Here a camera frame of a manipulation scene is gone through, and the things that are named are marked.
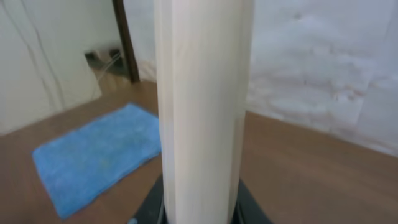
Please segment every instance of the brown floor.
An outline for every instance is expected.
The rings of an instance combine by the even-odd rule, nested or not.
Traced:
[[[135,102],[157,114],[142,82],[0,137],[0,223],[61,223],[31,152]],[[241,178],[274,223],[398,223],[398,159],[247,113]],[[125,223],[161,173],[155,158],[65,223]]]

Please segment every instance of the blue towel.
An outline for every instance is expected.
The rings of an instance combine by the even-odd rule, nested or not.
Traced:
[[[159,120],[128,104],[40,146],[33,159],[65,219],[159,152]]]

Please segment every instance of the white wall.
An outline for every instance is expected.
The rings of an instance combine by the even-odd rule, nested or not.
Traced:
[[[0,133],[101,95],[84,53],[120,43],[112,1],[0,3]]]
[[[124,2],[140,76],[155,78],[153,3]],[[396,7],[256,0],[248,109],[398,156]]]

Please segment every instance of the black base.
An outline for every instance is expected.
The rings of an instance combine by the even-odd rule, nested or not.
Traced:
[[[238,199],[231,224],[272,224],[249,190],[239,180]],[[138,212],[127,224],[167,224],[163,203],[163,178],[160,176]]]

